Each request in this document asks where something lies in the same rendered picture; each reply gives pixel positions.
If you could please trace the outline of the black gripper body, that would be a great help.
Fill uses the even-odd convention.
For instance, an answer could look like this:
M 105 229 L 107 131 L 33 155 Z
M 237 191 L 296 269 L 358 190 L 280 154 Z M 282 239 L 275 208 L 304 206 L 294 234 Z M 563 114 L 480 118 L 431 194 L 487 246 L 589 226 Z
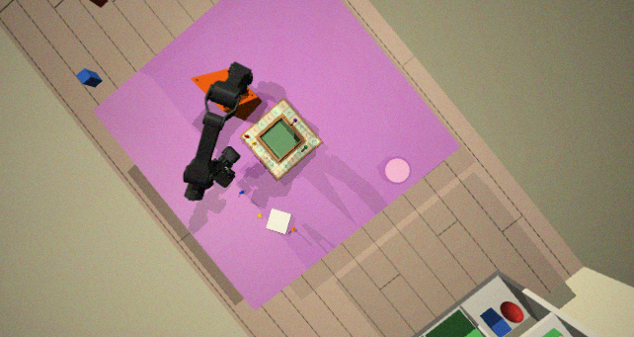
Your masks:
M 240 155 L 239 153 L 232 147 L 232 146 L 227 146 L 222 152 L 222 155 L 220 155 L 218 157 L 218 160 L 216 158 L 214 158 L 212 160 L 212 163 L 215 167 L 215 172 L 214 172 L 214 176 L 217 174 L 217 172 L 220 171 L 219 168 L 221 168 L 222 166 L 227 166 L 229 163 L 234 164 L 239 158 Z M 220 162 L 221 161 L 221 162 Z

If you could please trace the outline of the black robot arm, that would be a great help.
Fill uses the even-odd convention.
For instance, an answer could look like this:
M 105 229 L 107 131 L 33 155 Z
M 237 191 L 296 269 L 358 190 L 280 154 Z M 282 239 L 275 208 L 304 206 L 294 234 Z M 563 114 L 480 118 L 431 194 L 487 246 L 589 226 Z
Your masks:
M 205 93 L 206 112 L 202 119 L 203 128 L 198 149 L 195 158 L 192 159 L 191 164 L 186 167 L 184 172 L 184 182 L 189 183 L 184 195 L 188 201 L 201 201 L 205 188 L 211 186 L 213 180 L 221 187 L 226 188 L 236 177 L 233 170 L 227 170 L 224 166 L 219 168 L 220 171 L 214 176 L 215 167 L 211 157 L 224 123 L 235 115 L 241 99 L 240 95 L 247 93 L 247 85 L 252 84 L 253 73 L 251 71 L 252 69 L 233 61 L 230 63 L 226 80 L 214 81 Z M 232 111 L 224 117 L 211 113 L 208 111 L 208 100 L 232 109 Z

